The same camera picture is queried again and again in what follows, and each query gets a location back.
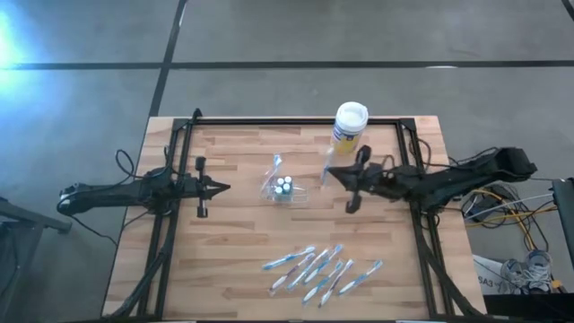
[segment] white cable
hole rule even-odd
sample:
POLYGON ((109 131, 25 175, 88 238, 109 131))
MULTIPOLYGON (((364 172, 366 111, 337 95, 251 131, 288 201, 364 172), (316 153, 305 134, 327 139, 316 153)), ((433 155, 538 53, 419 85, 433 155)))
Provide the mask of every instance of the white cable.
POLYGON ((479 212, 479 213, 477 213, 477 214, 473 214, 473 215, 471 215, 471 216, 468 216, 468 217, 465 218, 465 220, 473 219, 473 218, 477 217, 477 216, 480 215, 480 214, 485 214, 485 213, 487 213, 487 212, 490 212, 490 211, 499 209, 499 208, 504 207, 504 206, 507 206, 507 205, 513 205, 513 204, 520 203, 520 202, 524 202, 524 201, 527 201, 527 200, 531 200, 531 199, 535 199, 535 198, 548 197, 548 196, 552 196, 552 193, 544 194, 544 195, 540 195, 540 196, 527 197, 527 198, 520 199, 520 200, 518 200, 518 201, 512 201, 512 202, 509 202, 509 203, 506 203, 506 204, 503 204, 503 205, 497 205, 497 206, 491 207, 490 209, 486 209, 486 210, 484 210, 484 211, 481 211, 481 212, 479 212))
POLYGON ((466 217, 466 215, 468 214, 468 212, 473 209, 474 203, 476 203, 476 199, 477 199, 477 198, 478 198, 478 196, 475 196, 475 197, 474 197, 473 203, 471 203, 470 206, 466 209, 465 214, 463 215, 463 217, 466 217))

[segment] wire bundle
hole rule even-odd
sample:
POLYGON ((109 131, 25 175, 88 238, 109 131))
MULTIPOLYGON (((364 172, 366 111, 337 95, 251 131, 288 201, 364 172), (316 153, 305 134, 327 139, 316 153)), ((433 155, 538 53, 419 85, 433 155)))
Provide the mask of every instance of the wire bundle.
POLYGON ((533 211, 523 202, 521 202, 522 199, 514 187, 506 184, 495 184, 482 189, 476 189, 471 193, 469 198, 463 204, 461 210, 463 217, 465 219, 473 217, 471 211, 473 210, 474 205, 480 203, 480 201, 484 200, 487 196, 493 197, 500 206, 496 210, 493 210, 491 214, 501 215, 492 217, 489 215, 482 221, 476 221, 476 223, 468 223, 466 227, 473 228, 482 226, 485 229, 497 229, 503 225, 517 225, 524 233, 523 241, 526 249, 534 250, 539 249, 530 233, 532 230, 532 225, 534 225, 544 240, 544 250, 548 251, 550 245, 546 239, 546 236, 544 235, 544 232, 540 228, 538 221, 535 219, 535 215, 556 210, 556 206, 546 207, 552 203, 552 201, 541 204, 533 211))

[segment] yellow wire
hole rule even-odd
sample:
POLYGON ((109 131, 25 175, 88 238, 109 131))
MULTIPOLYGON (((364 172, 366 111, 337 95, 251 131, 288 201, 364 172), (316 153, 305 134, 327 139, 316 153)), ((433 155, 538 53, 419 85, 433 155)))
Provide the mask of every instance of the yellow wire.
MULTIPOLYGON (((556 211, 556 206, 551 206, 551 207, 542 209, 540 211, 535 212, 534 214, 546 213, 546 212, 551 212, 551 211, 556 211)), ((526 216, 526 215, 530 215, 530 214, 533 214, 533 213, 532 212, 524 212, 524 213, 520 213, 520 214, 495 216, 493 218, 489 218, 488 221, 482 221, 480 223, 467 223, 466 227, 467 228, 474 228, 474 227, 481 226, 481 224, 483 224, 483 223, 496 224, 495 222, 493 222, 494 220, 512 219, 512 218, 517 218, 520 216, 526 216)))
MULTIPOLYGON (((492 196, 492 197, 498 199, 499 201, 504 202, 504 198, 502 198, 501 196, 499 196, 499 195, 497 195, 497 194, 494 194, 494 193, 492 193, 492 192, 489 192, 489 191, 487 191, 487 190, 475 189, 475 190, 473 190, 473 192, 475 192, 475 193, 483 193, 483 194, 486 194, 486 195, 490 195, 490 196, 492 196)), ((510 210, 510 212, 512 213, 512 215, 516 215, 516 214, 517 214, 516 212, 514 212, 514 210, 512 210, 512 209, 509 209, 509 210, 510 210)), ((526 227, 524 226, 524 224, 523 224, 521 221, 519 221, 517 224, 518 224, 518 226, 520 227, 520 229, 522 230, 522 232, 526 235, 526 239, 528 240, 529 249, 530 249, 530 250, 534 249, 534 248, 535 248, 534 241, 532 240, 532 237, 530 236, 530 233, 528 232, 528 230, 526 229, 526 227)))

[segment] blue toothbrush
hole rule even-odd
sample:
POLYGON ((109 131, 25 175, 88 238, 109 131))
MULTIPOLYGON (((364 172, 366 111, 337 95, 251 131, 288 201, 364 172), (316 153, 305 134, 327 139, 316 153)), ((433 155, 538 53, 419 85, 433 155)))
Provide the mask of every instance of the blue toothbrush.
POLYGON ((382 266, 383 266, 383 260, 375 261, 375 263, 373 264, 373 267, 368 272, 366 272, 363 275, 360 275, 359 277, 355 278, 355 280, 348 283, 345 287, 341 288, 341 290, 339 291, 339 296, 343 295, 346 292, 349 292, 354 287, 357 287, 358 285, 360 285, 362 282, 365 281, 365 279, 367 279, 367 277, 369 277, 372 273, 377 271, 377 269, 381 268, 382 266))
POLYGON ((335 287, 337 286, 337 284, 341 280, 341 277, 343 277, 343 274, 347 270, 349 270, 349 268, 351 268, 352 264, 354 264, 354 261, 352 261, 352 259, 349 259, 347 261, 347 263, 344 265, 343 270, 341 270, 341 273, 339 273, 339 275, 337 275, 337 277, 335 278, 335 280, 331 284, 331 287, 329 287, 329 290, 326 291, 326 293, 323 294, 323 296, 321 296, 321 302, 319 303, 319 308, 323 307, 326 304, 326 302, 329 301, 329 298, 331 297, 333 290, 335 289, 335 287))
POLYGON ((315 268, 315 270, 313 270, 311 274, 309 274, 307 278, 305 278, 303 284, 306 285, 310 281, 312 281, 313 278, 315 278, 315 276, 321 272, 321 270, 323 270, 327 265, 329 265, 331 259, 333 259, 339 252, 341 252, 341 250, 343 250, 343 245, 336 245, 335 248, 333 249, 333 252, 329 255, 329 258, 325 259, 325 261, 323 261, 319 266, 317 266, 317 268, 315 268))
POLYGON ((299 283, 299 281, 301 279, 303 279, 307 273, 309 272, 309 270, 311 270, 311 268, 317 263, 319 262, 324 256, 326 256, 329 253, 329 249, 325 249, 323 250, 323 252, 321 252, 315 259, 313 259, 313 261, 307 266, 305 267, 305 269, 303 269, 303 271, 297 276, 297 278, 295 278, 295 280, 293 280, 290 284, 287 285, 287 290, 288 291, 292 291, 293 288, 295 288, 295 286, 297 286, 297 284, 299 283))
POLYGON ((343 261, 341 261, 341 260, 337 261, 337 264, 335 265, 335 269, 331 272, 331 274, 329 274, 327 277, 321 279, 319 284, 317 284, 317 286, 313 287, 313 289, 310 290, 307 293, 307 295, 305 295, 305 297, 303 297, 303 305, 307 304, 311 300, 311 298, 313 296, 315 296, 315 294, 317 294, 317 292, 323 286, 325 286, 325 284, 327 284, 329 282, 329 279, 331 279, 331 277, 333 277, 339 271, 339 269, 341 269, 342 267, 343 267, 343 261))
POLYGON ((307 255, 308 253, 311 253, 315 251, 315 246, 307 246, 303 251, 297 252, 297 253, 292 253, 289 254, 281 259, 277 259, 274 260, 272 262, 266 263, 263 265, 263 270, 269 270, 269 269, 273 269, 275 267, 278 267, 288 261, 291 261, 299 256, 303 256, 303 255, 307 255))
POLYGON ((307 263, 308 261, 310 261, 313 257, 315 256, 314 253, 310 253, 308 254, 306 257, 303 258, 303 260, 301 260, 299 262, 299 264, 295 265, 295 267, 291 268, 290 271, 287 272, 287 274, 282 275, 281 277, 279 277, 279 279, 277 279, 275 281, 275 283, 273 283, 273 285, 271 286, 271 288, 269 288, 269 294, 271 296, 275 295, 275 292, 277 292, 277 289, 283 284, 285 283, 285 281, 287 280, 287 278, 289 278, 290 275, 293 275, 293 273, 295 273, 297 271, 297 269, 299 269, 301 266, 305 265, 305 263, 307 263))

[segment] concrete floor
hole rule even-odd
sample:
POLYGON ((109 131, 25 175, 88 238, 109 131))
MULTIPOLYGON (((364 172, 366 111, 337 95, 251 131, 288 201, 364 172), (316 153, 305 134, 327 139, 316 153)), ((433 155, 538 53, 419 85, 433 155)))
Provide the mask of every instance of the concrete floor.
MULTIPOLYGON (((0 65, 160 62, 177 4, 0 0, 0 65)), ((574 59, 573 34, 558 0, 189 0, 174 61, 574 59)), ((138 155, 159 72, 0 70, 0 196, 63 219, 60 189, 120 179, 113 153, 138 155)), ((372 115, 438 115, 455 158, 519 146, 538 177, 566 178, 573 92, 574 68, 171 71, 159 115, 332 116, 357 100, 372 115)), ((522 196, 548 187, 518 185, 522 196)), ((116 239, 124 211, 80 217, 116 239)), ((554 274, 574 290, 559 217, 539 219, 554 274)), ((516 227, 469 237, 481 256, 525 255, 516 227)), ((97 318, 114 253, 78 226, 46 231, 14 321, 97 318)))

